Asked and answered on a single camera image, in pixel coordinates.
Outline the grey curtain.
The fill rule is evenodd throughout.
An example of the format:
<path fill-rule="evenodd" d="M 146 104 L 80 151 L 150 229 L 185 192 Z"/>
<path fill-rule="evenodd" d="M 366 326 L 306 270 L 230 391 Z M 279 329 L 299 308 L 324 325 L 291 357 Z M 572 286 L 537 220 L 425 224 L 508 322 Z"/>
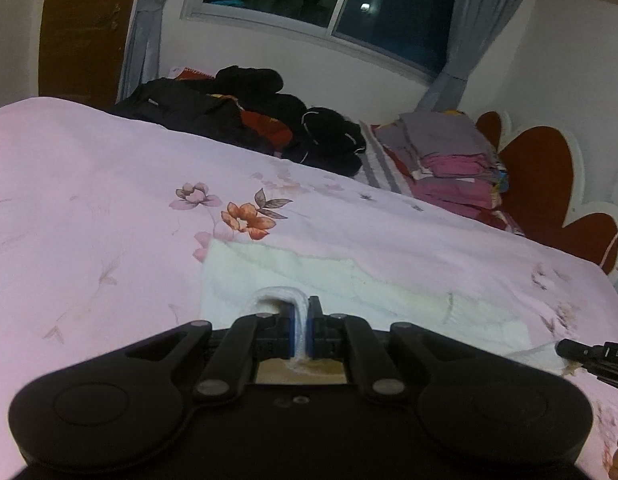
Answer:
<path fill-rule="evenodd" d="M 416 108 L 441 112 L 458 107 L 470 75 L 518 10 L 522 0 L 454 0 L 443 69 Z"/>
<path fill-rule="evenodd" d="M 138 88 L 158 77 L 162 16 L 167 0 L 135 0 L 122 72 L 118 100 L 126 99 Z"/>

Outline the right grey curtain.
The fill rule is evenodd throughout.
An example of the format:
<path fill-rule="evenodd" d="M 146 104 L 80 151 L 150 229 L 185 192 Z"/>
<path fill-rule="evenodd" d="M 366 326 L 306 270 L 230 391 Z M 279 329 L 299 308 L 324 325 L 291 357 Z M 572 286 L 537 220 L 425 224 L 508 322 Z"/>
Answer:
<path fill-rule="evenodd" d="M 441 112 L 458 107 L 470 75 L 518 10 L 522 0 L 454 0 L 443 69 L 416 108 Z"/>

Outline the red and white headboard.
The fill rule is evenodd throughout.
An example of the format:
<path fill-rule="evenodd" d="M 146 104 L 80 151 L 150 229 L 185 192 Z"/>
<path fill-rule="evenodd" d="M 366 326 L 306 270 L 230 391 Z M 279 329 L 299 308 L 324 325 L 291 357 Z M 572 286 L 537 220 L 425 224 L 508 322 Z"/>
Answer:
<path fill-rule="evenodd" d="M 586 173 L 577 140 L 548 125 L 514 129 L 506 113 L 476 123 L 508 174 L 502 209 L 525 237 L 599 266 L 618 282 L 618 206 L 584 200 Z"/>

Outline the brown wooden door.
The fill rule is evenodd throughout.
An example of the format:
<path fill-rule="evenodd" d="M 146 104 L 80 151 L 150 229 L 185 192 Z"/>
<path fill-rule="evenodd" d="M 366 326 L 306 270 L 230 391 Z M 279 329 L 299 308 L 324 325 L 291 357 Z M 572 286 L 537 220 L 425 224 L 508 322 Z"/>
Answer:
<path fill-rule="evenodd" d="M 134 0 L 44 0 L 40 96 L 114 105 Z"/>

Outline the stack of folded clothes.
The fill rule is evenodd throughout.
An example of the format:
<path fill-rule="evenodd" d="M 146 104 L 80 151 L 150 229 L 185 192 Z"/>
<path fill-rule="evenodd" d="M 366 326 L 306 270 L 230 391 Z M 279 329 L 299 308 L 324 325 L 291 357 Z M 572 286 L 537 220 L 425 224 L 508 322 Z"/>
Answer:
<path fill-rule="evenodd" d="M 465 114 L 416 110 L 373 133 L 418 200 L 471 219 L 500 209 L 507 170 Z"/>

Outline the pile of black clothes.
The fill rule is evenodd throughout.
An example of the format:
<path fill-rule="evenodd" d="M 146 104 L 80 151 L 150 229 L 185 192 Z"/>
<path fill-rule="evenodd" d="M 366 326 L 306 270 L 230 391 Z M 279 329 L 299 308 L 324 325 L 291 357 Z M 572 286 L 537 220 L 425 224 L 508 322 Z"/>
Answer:
<path fill-rule="evenodd" d="M 336 110 L 308 107 L 283 88 L 272 68 L 233 65 L 211 77 L 140 84 L 111 113 L 355 176 L 366 151 L 361 127 Z"/>

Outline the cream knit sweater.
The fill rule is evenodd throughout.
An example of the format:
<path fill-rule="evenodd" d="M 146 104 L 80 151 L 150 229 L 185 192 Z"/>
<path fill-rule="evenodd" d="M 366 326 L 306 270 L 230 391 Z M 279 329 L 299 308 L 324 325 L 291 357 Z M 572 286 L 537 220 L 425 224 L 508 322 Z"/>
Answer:
<path fill-rule="evenodd" d="M 228 328 L 243 315 L 276 313 L 284 302 L 306 328 L 312 296 L 318 297 L 324 313 L 356 315 L 376 330 L 411 322 L 555 375 L 574 374 L 578 367 L 558 356 L 551 342 L 532 344 L 526 324 L 501 307 L 457 292 L 412 292 L 373 278 L 350 259 L 215 240 L 202 264 L 199 314 L 217 328 Z"/>

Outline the pink floral bed sheet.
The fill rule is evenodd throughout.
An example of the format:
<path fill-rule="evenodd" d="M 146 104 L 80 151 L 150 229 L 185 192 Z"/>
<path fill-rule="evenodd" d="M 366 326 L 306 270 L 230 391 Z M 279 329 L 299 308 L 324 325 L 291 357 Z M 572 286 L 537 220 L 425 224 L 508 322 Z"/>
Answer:
<path fill-rule="evenodd" d="M 350 259 L 524 322 L 535 346 L 618 342 L 590 263 L 414 198 L 73 102 L 0 108 L 0 479 L 7 410 L 34 378 L 202 318 L 212 242 Z"/>

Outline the window with white frame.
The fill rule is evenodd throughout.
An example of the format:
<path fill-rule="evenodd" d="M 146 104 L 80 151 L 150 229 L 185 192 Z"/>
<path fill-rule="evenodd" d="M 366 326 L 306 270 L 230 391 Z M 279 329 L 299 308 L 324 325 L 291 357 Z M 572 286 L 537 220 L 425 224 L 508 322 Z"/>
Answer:
<path fill-rule="evenodd" d="M 218 18 L 373 53 L 433 77 L 446 62 L 454 0 L 184 0 L 186 18 Z"/>

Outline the left grey curtain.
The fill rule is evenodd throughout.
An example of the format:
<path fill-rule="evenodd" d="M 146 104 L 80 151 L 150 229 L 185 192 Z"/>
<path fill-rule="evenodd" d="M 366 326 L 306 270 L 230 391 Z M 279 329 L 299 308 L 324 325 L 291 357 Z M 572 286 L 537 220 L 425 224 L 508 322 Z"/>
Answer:
<path fill-rule="evenodd" d="M 138 88 L 158 77 L 162 16 L 167 0 L 135 0 L 122 72 L 118 100 L 126 99 Z"/>

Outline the striped pillow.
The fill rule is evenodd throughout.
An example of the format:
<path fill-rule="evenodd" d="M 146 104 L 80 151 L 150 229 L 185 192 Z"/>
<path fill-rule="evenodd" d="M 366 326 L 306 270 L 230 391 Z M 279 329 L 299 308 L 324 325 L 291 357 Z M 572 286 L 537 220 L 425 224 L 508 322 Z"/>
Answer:
<path fill-rule="evenodd" d="M 359 154 L 362 166 L 353 179 L 372 188 L 412 197 L 408 181 L 377 141 L 371 127 L 365 122 L 359 122 L 359 126 L 366 150 Z"/>

